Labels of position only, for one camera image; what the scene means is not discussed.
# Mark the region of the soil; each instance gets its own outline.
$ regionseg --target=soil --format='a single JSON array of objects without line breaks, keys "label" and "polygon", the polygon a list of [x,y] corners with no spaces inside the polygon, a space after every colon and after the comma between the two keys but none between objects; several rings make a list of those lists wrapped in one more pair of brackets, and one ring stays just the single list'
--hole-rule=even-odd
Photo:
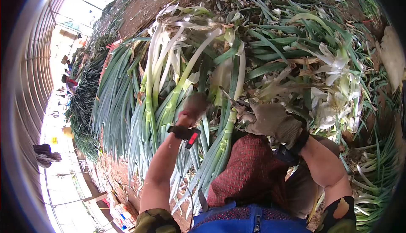
[{"label": "soil", "polygon": [[120,29],[121,36],[133,35],[150,24],[158,12],[169,2],[170,0],[133,0],[124,12],[125,22]]},{"label": "soil", "polygon": [[[373,49],[375,47],[375,40],[380,40],[383,36],[383,29],[385,25],[382,24],[379,28],[373,27],[371,22],[367,21],[364,16],[357,0],[347,0],[349,3],[352,3],[349,8],[343,10],[343,14],[346,14],[348,21],[356,20],[363,22],[364,25],[372,32],[372,36],[368,33],[365,33],[369,40],[369,47]],[[125,38],[127,36],[133,35],[141,28],[146,27],[148,24],[153,22],[157,13],[167,4],[170,0],[132,0],[124,11],[123,18],[124,24],[119,30],[120,36]],[[122,5],[122,0],[117,0],[114,7],[118,8]],[[381,64],[380,58],[377,53],[373,54],[372,60],[375,64],[375,69],[378,70]],[[384,104],[385,100],[380,99],[380,103]],[[372,130],[374,123],[374,118],[371,117],[371,120],[367,121],[368,131]],[[369,134],[363,134],[365,139],[368,139]],[[347,141],[347,144],[350,147],[354,147],[355,144],[352,142],[351,136],[345,136],[344,140]],[[125,160],[113,160],[107,155],[102,155],[99,159],[99,162],[95,165],[94,171],[96,175],[93,176],[94,182],[99,186],[99,189],[113,191],[117,200],[121,203],[129,201],[137,211],[139,211],[140,206],[140,195],[142,194],[142,189],[140,187],[139,180],[134,177],[132,182],[128,183],[128,164]],[[175,205],[175,201],[172,200],[170,203],[171,208]],[[183,213],[186,212],[188,207],[188,201],[186,201],[182,206],[181,212],[177,210],[173,215],[174,219],[179,224],[182,232],[187,232],[190,226],[191,216],[185,219]],[[319,224],[320,217],[322,215],[323,205],[319,207],[316,211],[316,214],[312,218],[308,228],[310,230],[315,230]]]}]

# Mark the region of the zipper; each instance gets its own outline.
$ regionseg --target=zipper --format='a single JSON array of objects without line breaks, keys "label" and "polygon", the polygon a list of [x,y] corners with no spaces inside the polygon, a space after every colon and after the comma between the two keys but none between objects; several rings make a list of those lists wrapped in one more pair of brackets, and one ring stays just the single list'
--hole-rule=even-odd
[{"label": "zipper", "polygon": [[259,223],[261,222],[261,216],[257,215],[255,219],[255,227],[254,227],[254,233],[258,233],[261,231],[261,227],[259,226]]}]

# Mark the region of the forearm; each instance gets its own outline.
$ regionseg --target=forearm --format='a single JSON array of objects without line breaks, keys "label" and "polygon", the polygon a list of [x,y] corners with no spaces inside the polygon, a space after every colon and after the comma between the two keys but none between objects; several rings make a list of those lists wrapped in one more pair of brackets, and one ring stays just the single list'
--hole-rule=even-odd
[{"label": "forearm", "polygon": [[175,168],[176,156],[181,142],[182,140],[177,139],[174,133],[170,133],[159,146],[148,168],[144,190],[151,183],[154,185],[168,184],[169,186],[170,176]]},{"label": "forearm", "polygon": [[312,136],[300,151],[313,180],[323,188],[335,185],[347,172],[340,159]]},{"label": "forearm", "polygon": [[[182,116],[176,125],[188,127],[190,120]],[[145,183],[141,194],[140,213],[153,208],[162,208],[170,211],[169,182],[175,168],[176,157],[181,142],[182,140],[177,139],[174,133],[170,133],[156,151],[145,176]]]}]

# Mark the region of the bundle of green onions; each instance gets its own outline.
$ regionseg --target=bundle of green onions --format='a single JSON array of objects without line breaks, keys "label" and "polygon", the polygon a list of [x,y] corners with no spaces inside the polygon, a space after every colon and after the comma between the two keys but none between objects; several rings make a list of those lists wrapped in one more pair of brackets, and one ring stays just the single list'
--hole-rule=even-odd
[{"label": "bundle of green onions", "polygon": [[69,77],[71,79],[74,79],[76,74],[78,74],[79,71],[79,65],[80,63],[82,63],[84,57],[84,48],[78,48],[76,50],[76,52],[72,55],[72,69],[71,69],[71,74],[69,75]]},{"label": "bundle of green onions", "polygon": [[381,22],[381,15],[380,8],[376,0],[358,0],[362,11],[364,12],[365,16],[372,21],[374,27],[378,28]]},{"label": "bundle of green onions", "polygon": [[394,131],[380,143],[363,149],[362,163],[357,165],[352,183],[358,190],[354,206],[357,230],[369,232],[386,208],[398,179]]},{"label": "bundle of green onions", "polygon": [[[100,81],[92,111],[92,131],[114,158],[124,155],[129,146],[130,120],[138,107],[133,96],[139,91],[136,68],[149,39],[130,38],[116,48]],[[134,58],[134,52],[140,54]]]},{"label": "bundle of green onions", "polygon": [[71,124],[78,149],[93,162],[97,161],[99,156],[99,142],[93,138],[89,124],[106,55],[107,53],[100,55],[99,58],[87,63],[65,113],[66,121]]},{"label": "bundle of green onions", "polygon": [[[219,22],[217,17],[210,17],[208,10],[204,7],[180,8],[170,6],[164,13],[165,12],[172,12],[177,16],[169,16],[162,23],[155,22],[151,27],[150,34],[152,38],[140,88],[140,92],[145,95],[145,98],[138,111],[138,115],[134,114],[132,119],[134,128],[132,128],[133,139],[130,145],[130,153],[133,154],[134,151],[134,154],[140,154],[135,157],[134,163],[130,161],[129,164],[137,165],[138,175],[141,181],[143,181],[145,177],[149,163],[159,144],[163,142],[167,135],[166,130],[175,121],[176,112],[182,110],[184,100],[193,91],[192,84],[196,83],[200,78],[207,79],[204,74],[202,74],[201,77],[198,73],[190,74],[198,60],[200,68],[204,68],[204,65],[206,65],[206,63],[201,63],[201,53],[215,38],[217,43],[221,43],[222,40],[224,41],[224,39],[219,38],[222,34],[222,30],[220,29],[222,23]],[[193,54],[190,50],[193,51],[194,48],[180,40],[182,33],[184,40],[186,37],[204,38],[207,32],[209,32],[207,38]],[[172,38],[169,37],[171,33],[175,34]],[[222,53],[219,57],[224,58],[229,54],[230,53]],[[163,85],[165,82],[171,83],[171,80],[175,82],[175,88],[172,89],[165,100],[158,105],[158,95],[161,93]],[[193,162],[195,169],[199,168],[200,158],[198,149],[200,146],[204,146],[202,150],[207,151],[208,147],[206,134],[204,132],[200,139],[205,140],[206,143],[204,143],[204,145],[199,144],[193,146],[192,149],[190,149],[190,156],[185,156],[185,153],[180,153],[178,162],[183,158],[186,163],[177,164],[177,173],[186,172],[184,169],[185,165],[190,165],[190,162]],[[133,173],[134,172],[129,172],[129,176],[132,177]],[[182,179],[183,181],[185,174],[181,175],[182,178],[176,176],[177,174],[174,173],[172,181],[177,181],[178,179]]]}]

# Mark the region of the person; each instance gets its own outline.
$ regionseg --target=person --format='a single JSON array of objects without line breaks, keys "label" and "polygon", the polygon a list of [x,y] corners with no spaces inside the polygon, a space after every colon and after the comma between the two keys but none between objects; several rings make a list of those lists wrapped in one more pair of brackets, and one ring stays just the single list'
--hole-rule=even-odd
[{"label": "person", "polygon": [[67,104],[61,104],[60,102],[58,102],[58,106],[70,106],[71,105],[71,101],[69,100]]},{"label": "person", "polygon": [[[193,94],[175,126],[195,125],[206,106],[204,95]],[[310,136],[302,122],[287,115],[281,104],[250,101],[250,107],[256,122],[249,124],[248,134],[232,146],[226,169],[210,184],[207,206],[202,204],[205,211],[193,218],[189,232],[310,232],[305,219],[324,190],[325,210],[315,232],[355,233],[354,199],[347,172],[338,159],[338,146],[321,136]],[[170,177],[182,142],[174,132],[151,160],[136,233],[180,233],[168,202]],[[279,148],[302,160],[287,181],[288,165],[274,154],[266,136],[274,137],[282,144]]]},{"label": "person", "polygon": [[69,70],[71,70],[72,67],[73,67],[73,63],[71,64],[71,61],[70,61],[70,60],[67,60],[67,61],[66,61],[66,64],[68,64],[68,68],[69,68]]},{"label": "person", "polygon": [[[57,89],[56,91],[59,91],[59,92],[65,93],[65,88],[64,88],[64,87],[62,87],[62,88]],[[66,95],[71,95],[71,94],[72,94],[72,93],[70,93],[70,92],[69,92],[69,90],[66,90]]]},{"label": "person", "polygon": [[70,90],[71,94],[73,94],[73,93],[75,92],[76,86],[78,85],[78,82],[77,82],[77,81],[75,81],[74,79],[69,78],[69,77],[68,77],[67,75],[65,75],[65,74],[62,75],[61,81],[66,84],[66,88],[67,88],[68,90]]},{"label": "person", "polygon": [[60,162],[61,156],[57,152],[51,152],[49,144],[33,145],[37,164],[42,168],[48,169],[52,162]]}]

